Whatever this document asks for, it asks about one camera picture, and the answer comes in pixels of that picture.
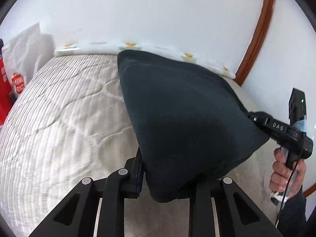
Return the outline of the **dark blue sleeve forearm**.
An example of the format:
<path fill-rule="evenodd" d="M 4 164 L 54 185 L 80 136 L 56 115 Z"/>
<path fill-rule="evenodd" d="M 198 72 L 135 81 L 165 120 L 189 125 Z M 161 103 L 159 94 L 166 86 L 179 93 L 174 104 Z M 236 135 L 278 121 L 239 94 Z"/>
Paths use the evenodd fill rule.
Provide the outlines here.
<path fill-rule="evenodd" d="M 306 227 L 306 198 L 302 188 L 285 203 L 281 211 L 277 229 L 282 236 L 299 236 Z"/>

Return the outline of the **person's right hand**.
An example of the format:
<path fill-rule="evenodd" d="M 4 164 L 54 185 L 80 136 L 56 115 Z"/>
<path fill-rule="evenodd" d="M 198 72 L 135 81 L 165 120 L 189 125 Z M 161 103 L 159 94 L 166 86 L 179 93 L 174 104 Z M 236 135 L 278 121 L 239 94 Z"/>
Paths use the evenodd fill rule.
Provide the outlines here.
<path fill-rule="evenodd" d="M 300 159 L 298 161 L 298 165 L 296 167 L 297 176 L 295 181 L 291 179 L 289 182 L 289 177 L 292 171 L 285 166 L 286 158 L 282 150 L 277 148 L 274 150 L 274 157 L 276 161 L 273 163 L 273 173 L 271 175 L 269 188 L 273 192 L 282 193 L 285 191 L 287 183 L 289 183 L 289 187 L 291 187 L 291 192 L 289 194 L 289 199 L 295 196 L 299 190 L 301 189 L 304 181 L 304 177 L 306 174 L 306 164 L 304 159 Z"/>

